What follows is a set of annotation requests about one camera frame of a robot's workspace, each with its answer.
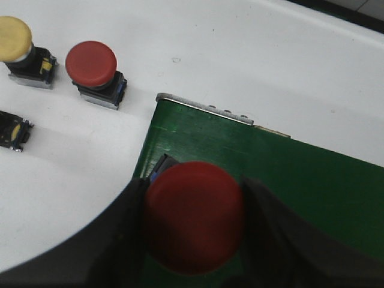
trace white surface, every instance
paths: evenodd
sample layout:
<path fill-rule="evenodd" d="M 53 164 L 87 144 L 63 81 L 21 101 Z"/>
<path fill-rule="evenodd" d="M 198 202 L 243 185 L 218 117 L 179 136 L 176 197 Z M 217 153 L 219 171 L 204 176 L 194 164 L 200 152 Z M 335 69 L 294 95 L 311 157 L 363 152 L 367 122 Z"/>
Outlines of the white surface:
<path fill-rule="evenodd" d="M 384 1 L 369 0 L 359 9 L 359 12 L 380 20 L 384 20 Z"/>
<path fill-rule="evenodd" d="M 326 0 L 326 1 L 352 9 L 352 10 L 357 10 L 367 0 Z"/>
<path fill-rule="evenodd" d="M 0 270 L 119 194 L 158 92 L 384 165 L 382 34 L 279 0 L 2 0 L 1 13 L 28 23 L 60 64 L 78 42 L 108 44 L 129 88 L 112 111 L 83 101 L 63 65 L 52 91 L 19 86 L 0 66 L 0 110 L 35 123 L 23 153 L 0 149 Z"/>

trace yellow push button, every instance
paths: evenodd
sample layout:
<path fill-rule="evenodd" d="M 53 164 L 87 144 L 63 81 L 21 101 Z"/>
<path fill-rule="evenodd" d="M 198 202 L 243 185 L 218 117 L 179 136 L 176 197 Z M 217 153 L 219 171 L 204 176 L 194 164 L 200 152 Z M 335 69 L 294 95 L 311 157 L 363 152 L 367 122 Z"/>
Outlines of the yellow push button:
<path fill-rule="evenodd" d="M 28 25 L 18 18 L 0 16 L 0 61 L 12 62 L 25 55 L 32 44 Z"/>

